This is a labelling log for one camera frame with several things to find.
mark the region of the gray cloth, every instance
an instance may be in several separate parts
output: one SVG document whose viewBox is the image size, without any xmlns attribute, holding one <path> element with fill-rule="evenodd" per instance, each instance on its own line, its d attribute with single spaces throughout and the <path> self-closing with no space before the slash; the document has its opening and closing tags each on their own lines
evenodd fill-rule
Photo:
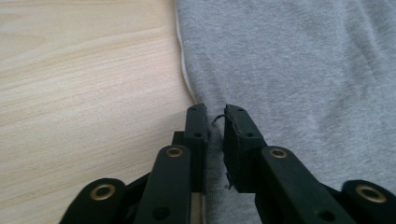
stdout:
<svg viewBox="0 0 396 224">
<path fill-rule="evenodd" d="M 185 76 L 209 119 L 244 107 L 269 145 L 322 183 L 364 179 L 396 193 L 395 1 L 177 1 Z M 207 154 L 207 223 L 261 223 L 228 190 L 223 123 Z"/>
</svg>

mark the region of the gray fabric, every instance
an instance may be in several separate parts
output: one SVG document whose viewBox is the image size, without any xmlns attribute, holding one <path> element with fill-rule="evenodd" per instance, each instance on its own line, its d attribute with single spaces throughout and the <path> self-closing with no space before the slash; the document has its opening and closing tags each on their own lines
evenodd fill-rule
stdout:
<svg viewBox="0 0 396 224">
<path fill-rule="evenodd" d="M 244 107 L 269 145 L 322 183 L 365 179 L 396 193 L 395 1 L 177 1 L 185 75 L 209 118 Z M 207 223 L 260 223 L 227 190 L 222 123 L 207 154 Z"/>
</svg>

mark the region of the wood grain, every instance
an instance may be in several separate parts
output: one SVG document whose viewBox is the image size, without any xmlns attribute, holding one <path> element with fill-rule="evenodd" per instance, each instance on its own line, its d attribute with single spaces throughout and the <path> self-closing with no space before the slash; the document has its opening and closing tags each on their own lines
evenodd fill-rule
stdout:
<svg viewBox="0 0 396 224">
<path fill-rule="evenodd" d="M 0 223 L 57 223 L 183 130 L 174 2 L 0 2 Z"/>
</svg>

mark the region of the bolt hole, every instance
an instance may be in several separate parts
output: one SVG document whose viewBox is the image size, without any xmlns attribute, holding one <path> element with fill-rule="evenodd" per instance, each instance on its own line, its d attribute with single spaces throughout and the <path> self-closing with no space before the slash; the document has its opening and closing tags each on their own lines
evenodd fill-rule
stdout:
<svg viewBox="0 0 396 224">
<path fill-rule="evenodd" d="M 288 156 L 288 153 L 285 150 L 274 148 L 270 150 L 270 154 L 275 158 L 285 158 Z"/>
<path fill-rule="evenodd" d="M 335 221 L 334 214 L 332 212 L 330 212 L 329 210 L 319 210 L 317 212 L 317 216 L 324 221 L 328 221 L 328 222 Z"/>
<path fill-rule="evenodd" d="M 166 156 L 168 157 L 179 157 L 183 155 L 183 150 L 181 150 L 180 148 L 169 148 L 166 150 Z"/>
<path fill-rule="evenodd" d="M 169 217 L 170 215 L 170 211 L 167 207 L 159 207 L 156 208 L 153 212 L 152 212 L 152 216 L 157 219 L 157 220 L 164 220 L 167 217 Z"/>
<path fill-rule="evenodd" d="M 91 190 L 91 198 L 96 201 L 102 201 L 110 198 L 116 191 L 116 187 L 111 184 L 101 184 Z"/>
<path fill-rule="evenodd" d="M 101 188 L 96 191 L 96 195 L 99 197 L 103 197 L 104 195 L 107 195 L 110 192 L 110 188 Z"/>
<path fill-rule="evenodd" d="M 387 197 L 383 193 L 367 185 L 357 186 L 356 191 L 362 198 L 373 203 L 384 203 L 387 201 Z"/>
</svg>

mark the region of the light wood surface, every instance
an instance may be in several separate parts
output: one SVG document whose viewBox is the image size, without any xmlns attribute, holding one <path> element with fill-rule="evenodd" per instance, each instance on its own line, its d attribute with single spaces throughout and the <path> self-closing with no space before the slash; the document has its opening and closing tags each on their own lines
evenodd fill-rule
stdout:
<svg viewBox="0 0 396 224">
<path fill-rule="evenodd" d="M 57 223 L 184 130 L 174 2 L 0 1 L 0 223 Z"/>
</svg>

